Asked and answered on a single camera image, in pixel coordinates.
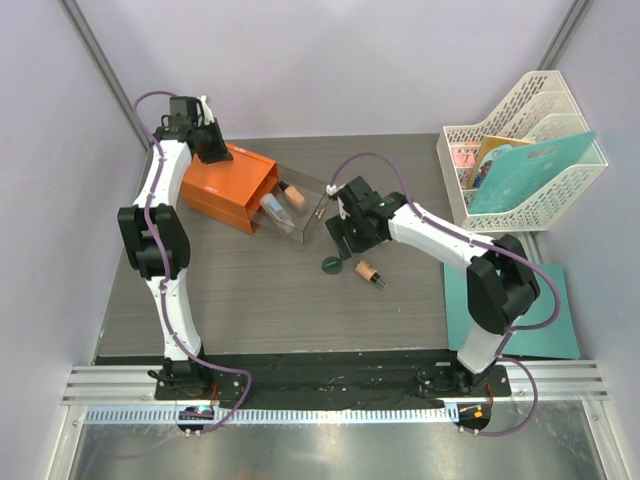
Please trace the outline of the peach bottle black cap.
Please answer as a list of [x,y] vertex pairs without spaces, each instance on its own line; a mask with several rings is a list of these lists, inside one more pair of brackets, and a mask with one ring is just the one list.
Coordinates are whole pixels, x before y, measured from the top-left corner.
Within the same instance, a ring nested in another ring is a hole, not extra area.
[[356,264],[355,272],[365,281],[373,283],[380,289],[385,289],[387,286],[386,281],[382,278],[378,270],[364,260]]

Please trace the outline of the orange drawer organizer box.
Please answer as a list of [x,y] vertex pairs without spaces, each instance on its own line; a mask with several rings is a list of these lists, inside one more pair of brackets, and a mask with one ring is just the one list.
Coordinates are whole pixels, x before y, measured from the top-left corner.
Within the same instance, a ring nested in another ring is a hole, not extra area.
[[275,160],[226,144],[230,160],[205,164],[195,156],[183,177],[180,194],[191,209],[252,235],[260,199],[279,181]]

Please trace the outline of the peach foundation bottle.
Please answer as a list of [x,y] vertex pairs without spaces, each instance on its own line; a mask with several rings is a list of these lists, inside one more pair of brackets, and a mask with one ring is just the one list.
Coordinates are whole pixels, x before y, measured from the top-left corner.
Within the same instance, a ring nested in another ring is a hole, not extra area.
[[282,190],[286,200],[298,212],[303,213],[308,209],[308,202],[306,197],[294,185],[291,185],[285,181],[280,181],[279,187]]

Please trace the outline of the clear drawer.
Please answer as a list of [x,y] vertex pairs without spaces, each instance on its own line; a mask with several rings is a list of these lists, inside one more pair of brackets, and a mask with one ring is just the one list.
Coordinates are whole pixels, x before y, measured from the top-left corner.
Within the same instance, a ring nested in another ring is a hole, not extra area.
[[277,172],[275,182],[268,178],[267,193],[251,211],[251,223],[299,243],[308,243],[326,212],[326,185],[282,165],[277,166]]
[[251,222],[256,224],[257,228],[268,229],[273,232],[279,231],[278,224],[269,216],[259,202],[252,205],[248,209],[248,213],[250,214]]

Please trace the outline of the clear plastic tube bottle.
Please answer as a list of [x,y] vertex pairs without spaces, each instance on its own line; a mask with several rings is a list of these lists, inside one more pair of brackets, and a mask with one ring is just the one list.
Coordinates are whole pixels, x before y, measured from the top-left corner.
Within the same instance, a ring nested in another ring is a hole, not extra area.
[[291,215],[272,193],[264,194],[260,198],[260,205],[272,221],[285,233],[290,234],[295,230]]

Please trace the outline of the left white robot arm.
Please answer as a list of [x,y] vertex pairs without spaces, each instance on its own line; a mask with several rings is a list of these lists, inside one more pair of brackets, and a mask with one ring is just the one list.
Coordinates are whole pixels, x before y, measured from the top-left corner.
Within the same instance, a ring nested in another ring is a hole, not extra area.
[[117,222],[131,267],[149,288],[163,335],[163,361],[149,375],[159,399],[200,399],[214,387],[187,293],[191,246],[176,202],[192,163],[231,159],[206,96],[170,94],[169,112],[148,134],[152,158],[132,206]]

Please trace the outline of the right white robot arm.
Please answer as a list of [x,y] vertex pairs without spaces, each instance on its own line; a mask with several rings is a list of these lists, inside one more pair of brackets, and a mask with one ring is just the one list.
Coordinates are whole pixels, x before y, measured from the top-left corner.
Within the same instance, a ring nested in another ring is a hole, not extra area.
[[463,346],[452,362],[450,390],[472,395],[483,388],[513,323],[539,298],[540,287],[518,239],[493,239],[445,221],[399,192],[381,196],[358,176],[326,193],[338,214],[326,227],[341,258],[349,259],[384,242],[420,250],[466,279],[472,319]]

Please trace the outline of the pink booklet in holder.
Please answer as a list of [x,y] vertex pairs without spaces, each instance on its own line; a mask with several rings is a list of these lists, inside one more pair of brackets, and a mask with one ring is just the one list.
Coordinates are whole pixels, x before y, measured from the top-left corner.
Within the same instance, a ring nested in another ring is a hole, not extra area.
[[464,144],[451,148],[453,165],[463,189],[467,188],[471,173],[473,172],[473,168],[476,163],[479,148],[479,144]]

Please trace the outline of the yellow book in holder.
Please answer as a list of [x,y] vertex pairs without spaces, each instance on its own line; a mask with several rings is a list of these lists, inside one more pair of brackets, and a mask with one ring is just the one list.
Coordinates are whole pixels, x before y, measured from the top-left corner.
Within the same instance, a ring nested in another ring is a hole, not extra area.
[[480,148],[476,155],[476,162],[467,183],[467,188],[478,189],[487,178],[491,166],[499,156],[515,148],[531,144],[532,142],[528,140],[485,135],[481,140]]

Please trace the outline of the teal plastic folder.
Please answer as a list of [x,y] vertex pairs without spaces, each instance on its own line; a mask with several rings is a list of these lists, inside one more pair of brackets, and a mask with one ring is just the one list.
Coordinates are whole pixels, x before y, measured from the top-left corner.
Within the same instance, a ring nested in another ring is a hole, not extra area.
[[468,207],[471,215],[505,213],[518,207],[592,146],[596,134],[587,131],[528,146],[499,156]]

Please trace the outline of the white mesh file holder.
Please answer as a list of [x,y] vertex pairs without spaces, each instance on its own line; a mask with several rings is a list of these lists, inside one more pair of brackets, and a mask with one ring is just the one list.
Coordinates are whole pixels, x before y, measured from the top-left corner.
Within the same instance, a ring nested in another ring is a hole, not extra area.
[[608,166],[557,70],[525,74],[483,121],[443,127],[437,153],[454,221],[476,232],[545,231]]

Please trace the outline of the teal clipboard on table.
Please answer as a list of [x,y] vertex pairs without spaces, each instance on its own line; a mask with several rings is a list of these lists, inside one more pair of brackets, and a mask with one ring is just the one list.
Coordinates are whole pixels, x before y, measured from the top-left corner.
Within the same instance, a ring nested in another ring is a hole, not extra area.
[[[561,299],[561,309],[556,320],[543,329],[516,332],[503,353],[507,356],[540,357],[577,360],[581,357],[574,331],[566,290],[564,269],[561,265],[539,264],[556,286]],[[535,274],[540,296],[517,325],[535,325],[549,318],[555,300],[549,285]],[[449,265],[443,266],[443,287],[447,323],[448,348],[459,350],[472,324],[467,308],[466,279]]]

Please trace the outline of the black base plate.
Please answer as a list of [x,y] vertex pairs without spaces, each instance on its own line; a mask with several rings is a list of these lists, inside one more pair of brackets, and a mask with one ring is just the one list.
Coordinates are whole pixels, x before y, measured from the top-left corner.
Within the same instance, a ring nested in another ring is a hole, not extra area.
[[243,399],[251,408],[355,408],[383,400],[435,400],[484,396],[506,398],[505,367],[494,364],[471,394],[452,392],[448,350],[388,350],[216,355],[214,387],[203,399],[224,406]]

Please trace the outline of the aluminium rail frame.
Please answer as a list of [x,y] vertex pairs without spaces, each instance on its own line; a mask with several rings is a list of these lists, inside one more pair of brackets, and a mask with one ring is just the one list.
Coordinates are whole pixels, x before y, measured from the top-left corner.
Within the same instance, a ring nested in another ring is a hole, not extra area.
[[527,361],[499,364],[480,386],[458,393],[444,367],[419,366],[409,358],[374,361],[357,356],[343,364],[282,357],[261,358],[241,374],[217,373],[212,382],[164,380],[156,367],[99,365],[72,369],[67,405],[218,401],[224,407],[244,398],[247,409],[374,410],[426,407],[438,401],[605,400],[600,372],[592,361]]

